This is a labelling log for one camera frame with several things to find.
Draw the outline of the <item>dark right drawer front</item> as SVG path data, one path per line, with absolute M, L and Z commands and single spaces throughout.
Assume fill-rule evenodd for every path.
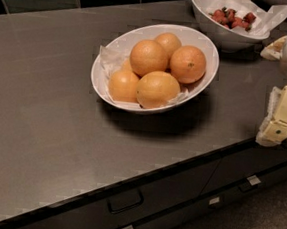
M 245 179 L 272 166 L 287 162 L 287 147 L 273 148 L 251 145 L 223 153 L 220 163 L 202 193 L 210 193 L 231 183 Z

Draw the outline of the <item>white strawberry bowl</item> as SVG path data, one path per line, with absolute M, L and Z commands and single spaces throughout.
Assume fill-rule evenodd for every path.
M 191 0 L 196 21 L 199 28 L 222 51 L 236 52 L 267 39 L 270 32 L 263 32 L 263 17 L 266 12 L 252 3 L 251 0 Z M 235 10 L 235 17 L 242 19 L 248 13 L 255 16 L 253 23 L 248 28 L 239 24 L 220 24 L 217 18 L 212 18 L 216 11 Z

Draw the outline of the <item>white paper liner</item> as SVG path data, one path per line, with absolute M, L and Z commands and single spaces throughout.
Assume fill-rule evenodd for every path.
M 99 55 L 99 66 L 96 69 L 96 76 L 92 79 L 95 89 L 99 92 L 99 95 L 103 97 L 107 102 L 112 104 L 115 107 L 120 107 L 121 109 L 125 110 L 132 110 L 135 111 L 146 111 L 146 110 L 154 110 L 155 108 L 145 109 L 142 107 L 138 100 L 137 102 L 121 102 L 121 101 L 114 101 L 108 90 L 108 81 L 113 74 L 117 70 L 122 69 L 122 64 L 124 61 L 128 59 L 125 55 L 120 52 L 113 51 L 107 47 L 100 48 L 100 55 Z M 188 89 L 184 88 L 180 85 L 181 92 L 172 100 L 168 101 L 166 106 L 156 108 L 155 110 L 162 110 L 164 108 L 170 108 L 171 106 L 177 105 L 179 102 L 186 99 L 187 95 L 189 94 Z

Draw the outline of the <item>small hidden orange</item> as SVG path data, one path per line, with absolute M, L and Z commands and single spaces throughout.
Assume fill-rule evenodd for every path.
M 129 59 L 126 59 L 124 61 L 124 63 L 122 64 L 122 67 L 121 67 L 124 71 L 131 71 L 132 70 L 132 65 L 130 63 L 130 60 Z

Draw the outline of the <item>lower drawer row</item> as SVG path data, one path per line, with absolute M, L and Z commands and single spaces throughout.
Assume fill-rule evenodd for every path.
M 173 229 L 287 180 L 287 161 L 118 229 Z

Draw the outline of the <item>dark left drawer front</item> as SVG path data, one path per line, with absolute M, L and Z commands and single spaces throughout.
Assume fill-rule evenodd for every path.
M 18 229 L 117 229 L 200 195 L 217 160 L 183 163 L 174 172 L 148 176 L 143 185 L 130 183 L 118 193 Z

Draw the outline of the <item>dark drawer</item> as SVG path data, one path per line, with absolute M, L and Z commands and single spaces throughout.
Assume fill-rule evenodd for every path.
M 287 162 L 287 147 L 273 148 L 251 145 L 223 153 L 220 163 L 202 193 L 210 193 L 231 183 L 245 179 L 272 166 Z
M 200 195 L 217 160 L 183 163 L 174 172 L 148 176 L 143 185 L 130 183 L 118 193 L 18 229 L 117 229 Z

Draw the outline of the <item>red strawberries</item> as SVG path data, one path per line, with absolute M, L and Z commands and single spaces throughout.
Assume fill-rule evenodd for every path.
M 250 31 L 252 25 L 256 21 L 256 15 L 251 12 L 248 12 L 242 18 L 237 16 L 237 11 L 235 9 L 229 9 L 223 7 L 222 9 L 216 9 L 213 13 L 209 14 L 212 20 L 215 20 L 216 23 L 223 25 L 227 29 L 233 29 L 240 27 L 245 31 Z

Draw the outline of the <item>white oval bowl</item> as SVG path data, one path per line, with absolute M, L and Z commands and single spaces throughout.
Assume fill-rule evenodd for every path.
M 213 81 L 213 79 L 216 76 L 216 72 L 219 68 L 219 55 L 217 52 L 217 48 L 215 47 L 215 44 L 203 33 L 194 30 L 190 27 L 184 27 L 182 25 L 171 25 L 171 24 L 163 24 L 163 25 L 152 25 L 152 26 L 144 26 L 139 29 L 134 29 L 130 32 L 127 32 L 123 35 L 120 35 L 118 38 L 116 38 L 114 41 L 110 42 L 106 46 L 101 47 L 107 47 L 112 49 L 113 51 L 117 51 L 128 57 L 130 55 L 132 47 L 140 42 L 143 39 L 153 39 L 154 37 L 157 37 L 161 33 L 170 32 L 175 34 L 180 40 L 183 46 L 185 45 L 192 45 L 199 49 L 201 49 L 205 56 L 206 56 L 206 66 L 207 70 L 205 71 L 204 76 L 198 80 L 197 82 L 182 85 L 182 87 L 188 89 L 189 93 L 185 100 L 179 102 L 177 105 L 171 106 L 170 108 L 164 108 L 162 110 L 146 110 L 146 111 L 135 111 L 132 110 L 125 110 L 136 114 L 153 114 L 153 113 L 162 113 L 164 111 L 169 111 L 172 108 L 179 107 L 182 104 L 185 104 L 187 101 L 193 99 L 197 95 L 199 95 L 202 91 L 204 91 L 207 86 Z M 99 92 L 95 89 L 94 83 L 92 79 L 96 76 L 96 69 L 99 67 L 99 55 L 96 56 L 93 66 L 91 68 L 91 83 L 94 88 L 94 91 L 98 94 L 98 96 L 103 99 L 106 103 L 108 103 L 110 106 L 113 106 L 109 102 L 107 102 L 103 97 L 99 95 Z

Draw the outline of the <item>white paper in strawberry bowl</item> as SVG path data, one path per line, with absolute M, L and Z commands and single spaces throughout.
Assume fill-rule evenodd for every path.
M 253 38 L 266 36 L 287 18 L 286 4 L 272 5 L 268 11 L 256 6 L 251 0 L 207 0 L 202 5 L 210 18 L 215 17 L 216 11 L 235 11 L 234 18 L 239 19 L 242 25 L 231 27 L 231 31 Z

